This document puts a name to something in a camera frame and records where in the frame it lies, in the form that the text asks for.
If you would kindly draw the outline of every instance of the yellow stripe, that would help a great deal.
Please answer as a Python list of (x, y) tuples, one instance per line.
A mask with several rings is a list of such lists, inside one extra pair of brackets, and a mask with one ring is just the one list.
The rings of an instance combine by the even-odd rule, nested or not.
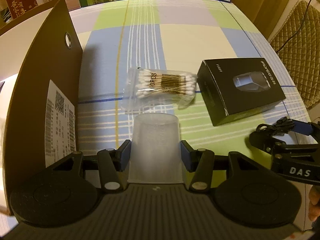
[[(121, 44), (122, 44), (122, 38), (123, 38), (123, 32), (124, 32), (124, 25), (125, 21), (127, 19), (127, 13), (128, 13), (128, 7), (129, 7), (129, 1), (127, 3), (127, 8), (125, 10), (124, 14), (124, 20), (123, 25), (121, 29), (120, 34), (120, 41), (119, 41), (119, 47), (118, 47), (118, 56), (117, 56), (117, 66), (116, 66), (116, 87), (115, 87), (115, 98), (118, 98), (118, 80), (119, 80), (119, 61), (120, 61), (120, 51), (121, 51)], [(115, 101), (115, 135), (116, 135), (116, 148), (119, 148), (119, 124), (118, 124), (118, 100)]]

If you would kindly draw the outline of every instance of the translucent measuring cup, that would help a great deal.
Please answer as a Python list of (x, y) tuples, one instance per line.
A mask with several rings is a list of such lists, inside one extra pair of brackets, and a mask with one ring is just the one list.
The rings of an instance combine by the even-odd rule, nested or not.
[(176, 116), (145, 113), (135, 117), (128, 182), (183, 183)]

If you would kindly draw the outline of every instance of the ribbed black surface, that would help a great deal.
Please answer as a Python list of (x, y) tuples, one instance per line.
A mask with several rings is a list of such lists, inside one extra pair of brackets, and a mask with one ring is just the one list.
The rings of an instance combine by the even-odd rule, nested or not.
[(221, 215), (206, 195), (183, 185), (131, 184), (106, 195), (88, 217), (61, 228), (19, 224), (5, 240), (282, 240), (297, 229), (247, 228)]

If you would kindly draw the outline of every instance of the electric shaver image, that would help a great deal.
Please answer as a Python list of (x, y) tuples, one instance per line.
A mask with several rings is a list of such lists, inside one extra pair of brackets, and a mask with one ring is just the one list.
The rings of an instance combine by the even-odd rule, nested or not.
[(258, 93), (271, 88), (266, 76), (261, 71), (253, 71), (235, 76), (233, 82), (240, 91)]

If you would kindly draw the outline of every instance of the quilted cushion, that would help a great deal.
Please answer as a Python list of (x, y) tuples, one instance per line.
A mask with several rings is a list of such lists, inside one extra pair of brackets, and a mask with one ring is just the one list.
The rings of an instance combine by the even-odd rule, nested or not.
[[(275, 51), (300, 27), (308, 2), (296, 3), (282, 28), (271, 39)], [(309, 6), (301, 31), (278, 53), (307, 108), (320, 101), (320, 12)]]

